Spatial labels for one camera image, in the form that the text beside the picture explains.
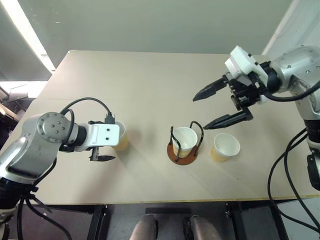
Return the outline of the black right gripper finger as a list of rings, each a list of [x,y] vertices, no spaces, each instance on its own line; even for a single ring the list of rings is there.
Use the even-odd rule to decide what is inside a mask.
[[[226,75],[223,75],[218,80],[208,84],[203,89],[201,89],[192,99],[193,102],[207,99],[217,93],[217,91],[225,88],[228,83],[228,78]]]
[[[216,118],[215,120],[205,125],[203,128],[205,130],[222,129],[222,128],[227,128],[232,125],[238,124],[243,121],[250,121],[252,119],[253,119],[253,115],[249,110],[248,111],[242,110],[232,115],[226,114],[219,118]]]

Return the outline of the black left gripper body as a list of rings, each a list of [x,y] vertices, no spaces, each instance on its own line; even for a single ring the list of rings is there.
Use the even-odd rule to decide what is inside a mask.
[[[95,146],[91,148],[91,156],[89,157],[90,161],[98,162],[99,161],[99,147]]]

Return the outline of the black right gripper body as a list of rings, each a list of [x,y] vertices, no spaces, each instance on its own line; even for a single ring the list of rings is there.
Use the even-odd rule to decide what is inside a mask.
[[[259,89],[249,77],[240,75],[233,78],[230,73],[225,73],[223,82],[229,86],[231,100],[238,110],[237,113],[223,116],[223,119],[253,119],[253,115],[249,107],[255,105],[261,100]]]

